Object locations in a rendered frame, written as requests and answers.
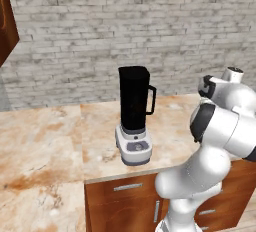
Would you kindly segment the brown wooden cupboard door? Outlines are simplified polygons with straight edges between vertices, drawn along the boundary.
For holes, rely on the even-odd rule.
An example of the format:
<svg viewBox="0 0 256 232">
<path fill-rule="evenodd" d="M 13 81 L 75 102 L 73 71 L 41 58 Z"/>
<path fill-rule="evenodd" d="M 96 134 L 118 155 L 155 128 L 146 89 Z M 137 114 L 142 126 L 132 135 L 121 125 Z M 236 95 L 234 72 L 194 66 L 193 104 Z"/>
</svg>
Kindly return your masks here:
<svg viewBox="0 0 256 232">
<path fill-rule="evenodd" d="M 158 220 L 154 220 L 156 200 L 160 200 Z M 86 205 L 86 232 L 155 232 L 163 201 L 142 197 L 107 204 Z"/>
</svg>

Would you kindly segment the brown wooden drawer front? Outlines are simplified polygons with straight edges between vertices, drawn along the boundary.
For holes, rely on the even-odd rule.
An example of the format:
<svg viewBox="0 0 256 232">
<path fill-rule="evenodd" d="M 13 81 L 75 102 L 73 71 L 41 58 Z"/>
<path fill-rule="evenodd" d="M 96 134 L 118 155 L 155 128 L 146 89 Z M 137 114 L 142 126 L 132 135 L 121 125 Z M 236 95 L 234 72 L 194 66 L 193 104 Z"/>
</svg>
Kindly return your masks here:
<svg viewBox="0 0 256 232">
<path fill-rule="evenodd" d="M 196 211 L 198 226 L 209 227 L 203 232 L 215 232 L 235 227 L 256 188 L 256 163 L 245 160 L 232 162 L 227 177 L 222 182 L 221 192 L 204 202 Z M 199 212 L 215 209 L 208 215 Z"/>
<path fill-rule="evenodd" d="M 86 200 L 90 205 L 97 205 L 156 195 L 155 177 L 156 173 L 87 184 Z"/>
</svg>

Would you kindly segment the brown wooden wall cupboard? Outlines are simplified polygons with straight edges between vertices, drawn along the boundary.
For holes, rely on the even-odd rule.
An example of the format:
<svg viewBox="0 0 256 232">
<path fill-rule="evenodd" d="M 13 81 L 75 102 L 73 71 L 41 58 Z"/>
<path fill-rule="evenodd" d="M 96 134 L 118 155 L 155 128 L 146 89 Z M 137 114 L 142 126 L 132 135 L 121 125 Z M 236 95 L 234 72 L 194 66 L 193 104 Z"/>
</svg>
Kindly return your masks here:
<svg viewBox="0 0 256 232">
<path fill-rule="evenodd" d="M 19 42 L 10 0 L 0 0 L 0 67 Z"/>
</svg>

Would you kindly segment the white blender base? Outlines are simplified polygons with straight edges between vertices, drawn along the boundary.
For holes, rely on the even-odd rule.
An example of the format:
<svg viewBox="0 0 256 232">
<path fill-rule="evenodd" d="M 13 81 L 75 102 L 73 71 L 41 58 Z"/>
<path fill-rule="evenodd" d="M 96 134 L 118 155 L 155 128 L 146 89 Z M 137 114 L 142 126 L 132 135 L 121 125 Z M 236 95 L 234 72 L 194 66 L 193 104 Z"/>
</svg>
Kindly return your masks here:
<svg viewBox="0 0 256 232">
<path fill-rule="evenodd" d="M 152 140 L 146 128 L 127 130 L 121 124 L 115 128 L 116 146 L 127 166 L 144 165 L 152 156 Z"/>
</svg>

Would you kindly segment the black blender jug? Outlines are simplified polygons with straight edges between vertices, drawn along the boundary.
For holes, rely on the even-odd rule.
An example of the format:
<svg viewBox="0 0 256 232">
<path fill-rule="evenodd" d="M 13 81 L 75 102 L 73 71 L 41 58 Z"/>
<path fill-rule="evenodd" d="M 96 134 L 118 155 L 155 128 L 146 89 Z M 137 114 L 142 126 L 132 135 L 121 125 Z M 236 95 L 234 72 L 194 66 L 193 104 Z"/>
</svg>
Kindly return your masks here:
<svg viewBox="0 0 256 232">
<path fill-rule="evenodd" d="M 149 84 L 149 71 L 119 71 L 121 125 L 127 130 L 144 129 L 146 116 L 155 110 L 156 88 Z M 147 111 L 148 91 L 153 91 L 151 111 Z"/>
</svg>

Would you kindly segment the black blender lid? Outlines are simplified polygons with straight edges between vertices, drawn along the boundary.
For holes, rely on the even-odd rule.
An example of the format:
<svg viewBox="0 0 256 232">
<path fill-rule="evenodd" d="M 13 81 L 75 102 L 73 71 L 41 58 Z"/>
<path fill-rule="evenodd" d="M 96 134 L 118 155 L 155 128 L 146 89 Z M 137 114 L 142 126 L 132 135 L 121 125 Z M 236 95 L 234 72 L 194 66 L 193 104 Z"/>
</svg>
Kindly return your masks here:
<svg viewBox="0 0 256 232">
<path fill-rule="evenodd" d="M 147 68 L 146 67 L 144 67 L 144 66 L 121 66 L 121 67 L 119 67 L 118 68 L 118 70 L 119 71 L 130 71 L 130 72 L 132 72 L 132 71 L 134 71 L 134 72 L 136 72 L 136 71 L 144 71 L 144 72 L 146 72 L 146 71 L 148 71 L 147 70 Z"/>
</svg>

